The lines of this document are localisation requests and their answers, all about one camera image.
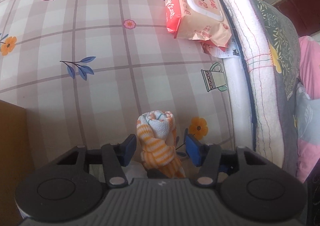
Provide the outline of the pink blue duvet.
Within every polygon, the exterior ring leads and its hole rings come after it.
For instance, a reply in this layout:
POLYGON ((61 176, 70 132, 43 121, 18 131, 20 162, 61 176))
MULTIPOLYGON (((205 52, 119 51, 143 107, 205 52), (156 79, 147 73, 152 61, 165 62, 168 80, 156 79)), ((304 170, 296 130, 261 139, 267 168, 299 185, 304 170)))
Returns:
POLYGON ((296 90, 296 177, 303 183, 319 160, 319 43, 310 36, 303 36, 299 38, 299 44, 301 55, 296 90))

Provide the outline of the orange striped sock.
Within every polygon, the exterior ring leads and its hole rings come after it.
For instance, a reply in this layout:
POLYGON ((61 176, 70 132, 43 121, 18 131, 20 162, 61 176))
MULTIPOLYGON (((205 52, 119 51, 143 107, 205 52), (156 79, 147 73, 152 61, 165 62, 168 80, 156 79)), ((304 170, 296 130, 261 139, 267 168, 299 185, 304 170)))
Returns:
POLYGON ((176 152, 176 122, 170 112, 144 113, 137 119, 136 135, 145 169, 158 170, 168 178, 184 178, 185 172, 176 152))

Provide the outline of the green leaf pattern pillow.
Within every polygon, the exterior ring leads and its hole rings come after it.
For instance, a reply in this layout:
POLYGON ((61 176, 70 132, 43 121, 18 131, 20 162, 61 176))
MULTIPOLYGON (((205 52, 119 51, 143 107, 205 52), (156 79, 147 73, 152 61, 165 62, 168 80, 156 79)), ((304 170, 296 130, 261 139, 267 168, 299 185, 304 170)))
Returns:
POLYGON ((271 59, 277 73, 283 76, 287 99, 293 95, 299 73, 300 45, 291 20, 263 0, 253 0, 266 30, 271 59))

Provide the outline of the red pink wet wipes pack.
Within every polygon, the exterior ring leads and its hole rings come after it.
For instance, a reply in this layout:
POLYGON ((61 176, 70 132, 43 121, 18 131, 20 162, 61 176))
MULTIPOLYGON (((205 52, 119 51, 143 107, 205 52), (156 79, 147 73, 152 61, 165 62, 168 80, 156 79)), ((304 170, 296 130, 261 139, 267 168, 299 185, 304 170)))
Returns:
POLYGON ((231 36, 220 0, 165 0, 166 26, 177 39, 226 47, 231 36))

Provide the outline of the brown cardboard box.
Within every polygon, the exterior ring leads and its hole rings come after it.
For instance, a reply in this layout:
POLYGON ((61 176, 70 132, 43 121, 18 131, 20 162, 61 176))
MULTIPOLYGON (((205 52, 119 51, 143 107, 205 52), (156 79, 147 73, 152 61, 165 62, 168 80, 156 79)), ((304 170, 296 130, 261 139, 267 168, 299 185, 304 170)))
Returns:
POLYGON ((21 221, 15 191, 32 171, 26 111, 1 101, 1 225, 17 225, 21 221))

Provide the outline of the grey white quilted blanket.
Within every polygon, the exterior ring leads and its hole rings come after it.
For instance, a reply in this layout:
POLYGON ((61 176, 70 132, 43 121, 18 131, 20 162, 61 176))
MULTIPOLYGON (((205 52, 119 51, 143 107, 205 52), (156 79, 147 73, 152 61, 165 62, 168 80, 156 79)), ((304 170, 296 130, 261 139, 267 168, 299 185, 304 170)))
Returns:
POLYGON ((247 67, 255 110, 254 149, 291 175, 297 173, 295 92, 287 99, 283 76, 271 59, 266 30, 253 0, 223 0, 247 67))

